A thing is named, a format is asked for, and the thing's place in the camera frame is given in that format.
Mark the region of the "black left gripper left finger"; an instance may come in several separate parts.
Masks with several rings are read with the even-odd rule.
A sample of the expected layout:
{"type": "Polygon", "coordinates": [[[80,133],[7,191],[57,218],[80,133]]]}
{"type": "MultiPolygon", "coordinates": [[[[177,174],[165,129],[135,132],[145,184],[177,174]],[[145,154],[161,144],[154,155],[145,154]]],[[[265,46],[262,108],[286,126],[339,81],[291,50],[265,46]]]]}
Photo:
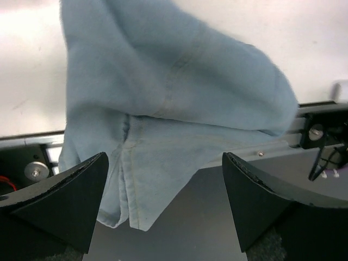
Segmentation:
{"type": "Polygon", "coordinates": [[[108,167],[106,153],[98,153],[1,195],[1,254],[87,254],[108,167]]]}

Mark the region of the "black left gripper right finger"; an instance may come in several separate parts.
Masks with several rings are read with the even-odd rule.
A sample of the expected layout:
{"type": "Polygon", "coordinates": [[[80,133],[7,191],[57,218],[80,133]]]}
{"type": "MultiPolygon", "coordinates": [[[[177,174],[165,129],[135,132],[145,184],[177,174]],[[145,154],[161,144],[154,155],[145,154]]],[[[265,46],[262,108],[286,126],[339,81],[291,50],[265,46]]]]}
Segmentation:
{"type": "Polygon", "coordinates": [[[245,253],[347,252],[347,167],[311,182],[313,152],[246,162],[222,156],[240,249],[245,253]]]}

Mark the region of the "light blue denim skirt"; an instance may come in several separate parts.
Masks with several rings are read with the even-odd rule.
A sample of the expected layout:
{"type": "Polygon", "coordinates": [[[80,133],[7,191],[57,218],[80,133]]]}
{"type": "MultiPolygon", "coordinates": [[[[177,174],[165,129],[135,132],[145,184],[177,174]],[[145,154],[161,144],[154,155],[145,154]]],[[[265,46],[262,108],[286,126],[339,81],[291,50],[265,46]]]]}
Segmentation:
{"type": "Polygon", "coordinates": [[[262,51],[170,1],[61,1],[67,48],[59,169],[105,152],[97,220],[147,231],[205,164],[282,136],[298,103],[262,51]]]}

